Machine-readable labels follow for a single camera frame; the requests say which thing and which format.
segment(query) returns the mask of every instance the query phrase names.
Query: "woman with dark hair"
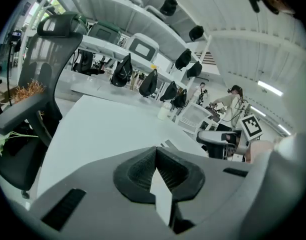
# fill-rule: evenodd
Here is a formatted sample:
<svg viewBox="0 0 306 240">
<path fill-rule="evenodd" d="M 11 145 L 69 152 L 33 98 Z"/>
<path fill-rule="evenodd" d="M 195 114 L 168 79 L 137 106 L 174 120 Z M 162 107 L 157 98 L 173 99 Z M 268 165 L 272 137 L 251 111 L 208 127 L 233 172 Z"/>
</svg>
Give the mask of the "woman with dark hair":
<svg viewBox="0 0 306 240">
<path fill-rule="evenodd" d="M 214 107 L 218 103 L 223 103 L 223 106 L 227 107 L 226 114 L 224 118 L 219 122 L 217 131 L 229 131 L 233 126 L 236 125 L 236 122 L 239 119 L 239 113 L 241 113 L 240 106 L 242 103 L 244 103 L 243 89 L 240 86 L 233 85 L 233 87 L 228 89 L 227 92 L 229 95 L 218 98 L 209 104 L 210 107 Z M 237 98 L 237 103 L 235 102 L 234 106 L 232 106 L 235 98 Z"/>
</svg>

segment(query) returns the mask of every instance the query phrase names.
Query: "person in white shirt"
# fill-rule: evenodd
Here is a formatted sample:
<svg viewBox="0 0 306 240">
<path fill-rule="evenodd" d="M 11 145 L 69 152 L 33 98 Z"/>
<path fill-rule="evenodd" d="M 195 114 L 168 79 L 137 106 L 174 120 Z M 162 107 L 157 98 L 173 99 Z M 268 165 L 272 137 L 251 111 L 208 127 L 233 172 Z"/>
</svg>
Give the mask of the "person in white shirt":
<svg viewBox="0 0 306 240">
<path fill-rule="evenodd" d="M 218 103 L 223 103 L 223 106 L 227 107 L 226 114 L 218 124 L 217 131 L 229 131 L 232 128 L 232 120 L 235 116 L 233 115 L 231 108 L 233 100 L 235 98 L 238 98 L 238 103 L 243 103 L 243 89 L 240 86 L 233 85 L 233 87 L 231 89 L 228 89 L 227 92 L 229 93 L 229 95 L 224 96 L 222 98 L 218 98 L 209 104 L 210 107 L 214 107 Z"/>
<path fill-rule="evenodd" d="M 203 88 L 205 88 L 204 82 L 201 82 L 199 86 L 195 87 L 195 91 L 190 99 L 190 102 L 197 103 L 199 101 L 199 96 L 203 92 Z"/>
</svg>

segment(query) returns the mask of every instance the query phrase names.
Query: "ceiling beam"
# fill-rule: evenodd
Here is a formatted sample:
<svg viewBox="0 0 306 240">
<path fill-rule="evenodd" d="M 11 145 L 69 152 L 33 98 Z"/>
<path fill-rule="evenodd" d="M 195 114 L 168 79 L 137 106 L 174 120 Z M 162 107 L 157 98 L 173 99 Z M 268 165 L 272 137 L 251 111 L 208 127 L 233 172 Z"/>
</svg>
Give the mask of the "ceiling beam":
<svg viewBox="0 0 306 240">
<path fill-rule="evenodd" d="M 210 35 L 214 38 L 243 39 L 274 47 L 281 47 L 284 51 L 306 60 L 306 49 L 278 36 L 248 30 L 216 30 L 211 31 Z"/>
</svg>

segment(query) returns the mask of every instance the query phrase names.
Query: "dried plant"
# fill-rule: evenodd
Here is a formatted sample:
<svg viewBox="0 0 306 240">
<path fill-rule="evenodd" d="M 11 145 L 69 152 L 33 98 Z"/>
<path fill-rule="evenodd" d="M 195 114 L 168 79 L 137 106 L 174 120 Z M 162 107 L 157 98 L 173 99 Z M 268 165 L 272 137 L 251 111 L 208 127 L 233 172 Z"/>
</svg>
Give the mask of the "dried plant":
<svg viewBox="0 0 306 240">
<path fill-rule="evenodd" d="M 15 96 L 13 96 L 14 103 L 19 103 L 32 95 L 41 94 L 44 90 L 45 87 L 41 83 L 32 79 L 32 82 L 28 84 L 27 88 L 16 87 Z"/>
</svg>

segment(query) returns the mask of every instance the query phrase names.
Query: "ceiling light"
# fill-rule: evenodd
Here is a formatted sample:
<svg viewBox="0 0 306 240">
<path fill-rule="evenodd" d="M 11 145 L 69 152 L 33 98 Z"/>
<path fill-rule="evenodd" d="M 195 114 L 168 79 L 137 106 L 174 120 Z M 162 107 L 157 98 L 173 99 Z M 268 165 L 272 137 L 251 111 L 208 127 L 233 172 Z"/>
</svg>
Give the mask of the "ceiling light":
<svg viewBox="0 0 306 240">
<path fill-rule="evenodd" d="M 255 107 L 251 106 L 251 110 L 254 110 L 255 112 L 259 113 L 260 115 L 262 115 L 263 117 L 266 117 L 266 114 L 264 114 L 263 112 L 259 111 L 258 109 L 256 109 Z"/>
<path fill-rule="evenodd" d="M 258 84 L 259 86 L 262 86 L 262 87 L 268 89 L 269 91 L 275 93 L 275 94 L 278 95 L 278 96 L 282 96 L 282 95 L 283 95 L 283 92 L 281 92 L 281 91 L 278 90 L 278 89 L 275 89 L 274 87 L 272 87 L 271 85 L 268 85 L 268 84 L 265 83 L 265 82 L 258 81 L 257 84 Z"/>
<path fill-rule="evenodd" d="M 291 135 L 291 133 L 287 130 L 287 129 L 285 129 L 282 125 L 278 125 L 278 127 L 280 127 L 284 132 L 286 132 L 288 135 Z"/>
</svg>

